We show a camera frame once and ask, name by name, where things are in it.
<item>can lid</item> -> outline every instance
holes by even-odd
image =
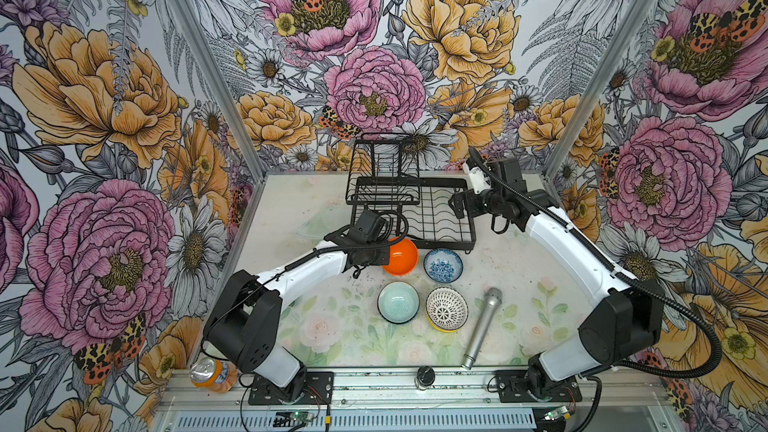
[[[197,384],[202,384],[218,375],[217,360],[210,357],[203,357],[192,365],[190,369],[190,379]]]

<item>wire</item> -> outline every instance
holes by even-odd
[[[509,184],[504,182],[499,176],[497,176],[496,174],[494,174],[494,172],[492,172],[489,168],[487,168],[486,165],[482,163],[482,160],[475,159],[475,162],[477,164],[477,167],[480,168],[480,170],[482,170],[483,173],[485,173],[485,175],[488,176],[491,180],[499,184],[501,187],[510,191],[514,196],[520,198],[524,202],[527,202],[528,204],[530,204],[531,206],[539,210],[541,213],[545,214],[546,216],[549,216],[552,220],[554,220],[556,223],[560,224],[564,228],[568,228],[568,222],[565,221],[562,217],[558,216],[548,208],[540,206],[539,204],[536,203],[536,201],[526,196],[525,194],[520,193],[517,190],[514,190],[512,187],[510,187]],[[592,241],[590,241],[587,238],[586,235],[582,234],[578,230],[578,228],[576,227],[572,228],[571,235],[576,237],[576,239],[579,240],[581,244],[585,246],[587,250],[590,251],[590,254],[592,254],[597,260],[599,260],[600,264],[605,266],[607,270],[609,271],[615,270],[614,263],[608,257],[606,257],[605,254],[603,254],[600,251],[600,249],[598,249],[592,243]],[[619,280],[629,285],[636,291],[639,291],[647,295],[648,297],[655,298],[656,300],[662,302],[663,304],[668,305],[674,310],[680,312],[688,320],[696,324],[699,330],[704,332],[704,335],[706,336],[707,340],[710,342],[710,356],[702,365],[689,370],[657,369],[645,364],[637,364],[630,360],[619,360],[618,362],[616,362],[615,365],[632,368],[635,370],[640,370],[642,372],[645,372],[646,374],[657,375],[659,377],[674,378],[674,379],[691,379],[691,378],[701,377],[703,375],[708,374],[712,370],[715,370],[717,365],[720,363],[720,360],[723,358],[723,345],[720,342],[720,339],[717,337],[717,334],[715,333],[715,330],[712,328],[712,326],[710,326],[702,318],[697,317],[691,310],[687,309],[683,305],[678,304],[676,301],[666,297],[665,295],[657,294],[656,292],[642,285],[638,280],[630,278],[629,276],[627,276],[626,274],[620,271],[616,271],[616,277],[618,277]]]
[[[579,424],[578,427],[573,429],[571,432],[582,432],[584,429],[587,428],[589,423],[594,418],[594,414],[598,411],[598,404],[600,404],[600,396],[603,393],[603,381],[600,380],[600,378],[597,378],[593,375],[588,375],[585,377],[587,380],[591,380],[596,383],[595,389],[594,389],[594,399],[592,402],[592,406],[589,408],[589,412],[587,412],[587,417],[584,418],[584,421]]]

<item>orange bowl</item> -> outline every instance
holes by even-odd
[[[416,244],[411,242],[409,238],[404,238],[402,242],[391,246],[389,248],[389,265],[382,265],[391,275],[406,275],[409,274],[418,264],[418,249]]]

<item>vent grille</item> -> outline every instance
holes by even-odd
[[[297,423],[272,427],[275,411],[244,410],[243,417],[251,432],[284,430],[288,431]],[[438,410],[332,410],[331,430],[353,430],[361,427],[366,432],[385,430],[509,430],[533,429],[536,427],[530,408],[503,409],[438,409]],[[236,411],[183,411],[175,432],[243,432],[240,412]],[[325,414],[321,413],[311,424],[302,427],[302,432],[325,430]]]

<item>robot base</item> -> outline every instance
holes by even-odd
[[[333,372],[306,372],[306,382],[302,386],[309,389],[312,387],[320,394],[320,405],[330,404],[333,396]],[[299,393],[299,398],[290,405],[312,405],[317,406],[317,402],[311,396],[312,392],[306,390]],[[248,405],[284,405],[285,394],[270,381],[264,379],[258,374],[254,375],[254,385],[250,390]]]

